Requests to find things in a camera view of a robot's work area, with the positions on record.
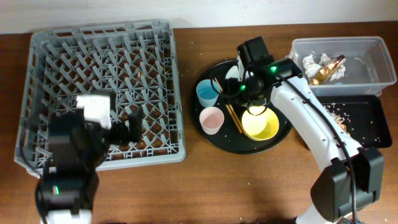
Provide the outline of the white tissue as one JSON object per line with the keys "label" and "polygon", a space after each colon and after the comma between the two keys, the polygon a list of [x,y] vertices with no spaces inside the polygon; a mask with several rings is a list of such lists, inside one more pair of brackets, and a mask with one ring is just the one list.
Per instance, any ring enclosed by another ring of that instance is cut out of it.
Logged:
{"label": "white tissue", "polygon": [[[332,62],[334,62],[335,59],[330,58],[329,56],[327,56],[327,54],[323,53],[319,62],[319,65],[322,66],[327,66],[329,64],[331,64]],[[344,65],[341,65],[329,78],[329,81],[333,81],[333,80],[338,80],[340,78],[343,78],[345,76],[345,71],[346,68]]]}
{"label": "white tissue", "polygon": [[323,68],[321,65],[315,63],[312,54],[304,57],[302,63],[305,74],[309,80],[311,80],[319,72],[319,70]]}

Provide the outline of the pink plastic cup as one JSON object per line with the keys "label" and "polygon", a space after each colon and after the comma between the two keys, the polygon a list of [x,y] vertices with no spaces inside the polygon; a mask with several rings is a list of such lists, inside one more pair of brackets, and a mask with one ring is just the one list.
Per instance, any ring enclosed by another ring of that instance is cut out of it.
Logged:
{"label": "pink plastic cup", "polygon": [[224,123],[223,112],[214,106],[203,109],[199,115],[200,125],[206,134],[216,134]]}

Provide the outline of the grey plastic dishwasher rack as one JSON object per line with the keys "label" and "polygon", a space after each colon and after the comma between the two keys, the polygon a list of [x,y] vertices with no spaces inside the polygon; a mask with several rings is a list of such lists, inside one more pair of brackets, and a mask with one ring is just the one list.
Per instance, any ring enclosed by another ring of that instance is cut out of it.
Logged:
{"label": "grey plastic dishwasher rack", "polygon": [[116,95],[113,122],[143,111],[142,139],[111,146],[100,170],[181,162],[186,156],[172,25],[166,20],[36,32],[14,160],[38,177],[51,157],[49,122],[76,110],[78,95]]}

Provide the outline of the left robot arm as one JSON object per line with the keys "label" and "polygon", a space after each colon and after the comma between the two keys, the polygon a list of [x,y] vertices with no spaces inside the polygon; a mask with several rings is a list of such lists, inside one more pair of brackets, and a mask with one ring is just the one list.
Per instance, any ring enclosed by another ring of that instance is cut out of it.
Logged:
{"label": "left robot arm", "polygon": [[115,93],[108,91],[78,95],[74,113],[50,121],[55,171],[46,162],[35,189],[41,223],[91,223],[99,184],[96,168],[106,159],[110,145],[140,141],[142,108],[128,114],[128,124],[114,123],[115,99]]}

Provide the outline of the grey round plate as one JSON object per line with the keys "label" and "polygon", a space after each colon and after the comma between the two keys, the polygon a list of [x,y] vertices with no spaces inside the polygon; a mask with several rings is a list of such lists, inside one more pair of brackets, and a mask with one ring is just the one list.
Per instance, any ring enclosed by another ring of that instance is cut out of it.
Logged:
{"label": "grey round plate", "polygon": [[239,67],[237,65],[233,65],[227,72],[225,76],[225,80],[228,79],[237,79],[238,81],[242,80],[242,76],[239,70]]}

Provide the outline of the food scraps and rice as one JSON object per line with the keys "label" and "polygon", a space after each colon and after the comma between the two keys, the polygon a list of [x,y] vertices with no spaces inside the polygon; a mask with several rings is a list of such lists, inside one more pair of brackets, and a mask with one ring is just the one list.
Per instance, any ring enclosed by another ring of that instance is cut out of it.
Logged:
{"label": "food scraps and rice", "polygon": [[341,108],[338,107],[336,103],[323,104],[324,109],[328,114],[335,120],[337,125],[347,134],[351,135],[349,132],[348,125],[351,123],[351,119],[346,112],[343,112]]}

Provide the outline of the round black serving tray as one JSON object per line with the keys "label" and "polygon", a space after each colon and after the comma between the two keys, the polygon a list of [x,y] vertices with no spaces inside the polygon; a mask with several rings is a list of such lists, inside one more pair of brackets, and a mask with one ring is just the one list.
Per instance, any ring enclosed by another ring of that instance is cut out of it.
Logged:
{"label": "round black serving tray", "polygon": [[200,104],[196,87],[200,81],[210,79],[212,75],[217,78],[220,84],[224,85],[224,78],[227,71],[233,66],[237,65],[236,59],[224,60],[203,72],[196,83],[194,84],[190,96],[190,115],[197,130],[214,146],[235,154],[255,154],[264,152],[278,145],[292,129],[292,123],[277,109],[270,104],[270,110],[275,112],[279,119],[279,130],[277,134],[265,141],[254,141],[248,138],[245,134],[239,133],[233,119],[226,109],[223,100],[218,98],[215,107],[219,108],[224,113],[224,123],[221,129],[214,135],[208,135],[204,132],[200,124],[200,113],[204,109]]}

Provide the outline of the clear plastic waste bin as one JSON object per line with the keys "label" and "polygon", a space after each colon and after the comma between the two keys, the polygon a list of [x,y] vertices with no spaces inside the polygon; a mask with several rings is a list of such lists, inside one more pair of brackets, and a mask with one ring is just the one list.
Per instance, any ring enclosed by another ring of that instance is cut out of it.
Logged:
{"label": "clear plastic waste bin", "polygon": [[304,71],[303,59],[312,55],[318,63],[326,54],[335,59],[344,55],[345,76],[311,86],[316,96],[376,95],[395,84],[396,72],[384,40],[372,37],[324,37],[295,39],[289,57]]}

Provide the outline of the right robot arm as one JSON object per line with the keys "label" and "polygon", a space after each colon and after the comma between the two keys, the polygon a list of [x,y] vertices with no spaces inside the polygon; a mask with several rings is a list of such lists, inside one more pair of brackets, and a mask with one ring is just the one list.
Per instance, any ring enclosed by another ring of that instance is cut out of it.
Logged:
{"label": "right robot arm", "polygon": [[235,84],[221,96],[245,106],[255,121],[270,106],[297,130],[321,172],[310,189],[312,204],[296,223],[359,223],[358,210],[381,193],[384,158],[378,149],[364,149],[330,116],[313,94],[301,69],[290,58],[274,60],[262,37],[237,48],[237,64],[227,72]]}

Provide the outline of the black rectangular tray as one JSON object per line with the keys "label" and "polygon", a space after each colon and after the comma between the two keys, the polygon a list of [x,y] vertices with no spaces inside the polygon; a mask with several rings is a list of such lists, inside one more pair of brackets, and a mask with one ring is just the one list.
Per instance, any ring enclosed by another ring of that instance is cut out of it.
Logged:
{"label": "black rectangular tray", "polygon": [[323,104],[336,103],[351,119],[348,125],[351,137],[364,148],[388,148],[392,138],[381,102],[374,95],[319,96]]}

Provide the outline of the blue plastic cup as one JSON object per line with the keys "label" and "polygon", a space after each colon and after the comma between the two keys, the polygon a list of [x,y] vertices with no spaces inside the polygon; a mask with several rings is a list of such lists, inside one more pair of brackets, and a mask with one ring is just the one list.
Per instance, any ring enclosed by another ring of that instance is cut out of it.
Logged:
{"label": "blue plastic cup", "polygon": [[200,81],[196,87],[199,103],[205,108],[216,103],[220,92],[220,86],[210,79]]}

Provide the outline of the yellow bowl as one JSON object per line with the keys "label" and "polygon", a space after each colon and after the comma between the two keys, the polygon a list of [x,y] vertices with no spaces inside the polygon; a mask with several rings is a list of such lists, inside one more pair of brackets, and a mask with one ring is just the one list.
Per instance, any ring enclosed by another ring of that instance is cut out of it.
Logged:
{"label": "yellow bowl", "polygon": [[245,135],[254,141],[273,138],[279,130],[277,115],[265,106],[251,106],[241,117]]}

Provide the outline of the gold brown snack wrapper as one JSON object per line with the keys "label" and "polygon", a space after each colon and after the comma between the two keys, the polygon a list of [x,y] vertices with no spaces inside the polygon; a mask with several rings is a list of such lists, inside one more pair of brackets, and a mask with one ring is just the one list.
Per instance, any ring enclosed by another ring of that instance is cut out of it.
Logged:
{"label": "gold brown snack wrapper", "polygon": [[334,61],[329,63],[318,71],[318,73],[309,81],[309,85],[322,85],[325,83],[344,63],[346,58],[344,55],[340,55]]}

